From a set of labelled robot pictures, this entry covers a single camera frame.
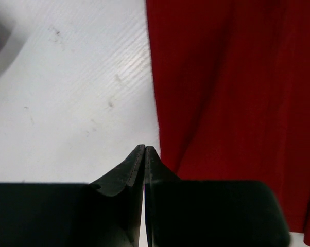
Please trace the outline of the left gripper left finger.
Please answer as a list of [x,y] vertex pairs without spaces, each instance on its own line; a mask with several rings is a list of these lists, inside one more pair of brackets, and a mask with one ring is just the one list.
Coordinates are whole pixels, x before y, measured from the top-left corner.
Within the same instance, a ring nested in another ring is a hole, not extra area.
[[0,246],[138,246],[145,146],[85,183],[0,183]]

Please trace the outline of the red t-shirt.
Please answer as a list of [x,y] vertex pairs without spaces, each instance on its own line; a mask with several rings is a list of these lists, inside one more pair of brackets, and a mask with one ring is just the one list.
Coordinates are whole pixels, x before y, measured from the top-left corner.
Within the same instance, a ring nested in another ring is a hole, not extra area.
[[310,246],[310,1],[147,1],[161,158],[258,180]]

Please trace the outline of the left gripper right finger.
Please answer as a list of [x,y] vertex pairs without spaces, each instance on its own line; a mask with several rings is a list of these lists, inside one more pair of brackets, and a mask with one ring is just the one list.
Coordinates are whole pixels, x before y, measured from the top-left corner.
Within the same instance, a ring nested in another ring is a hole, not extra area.
[[186,181],[145,150],[149,246],[289,246],[280,206],[259,181]]

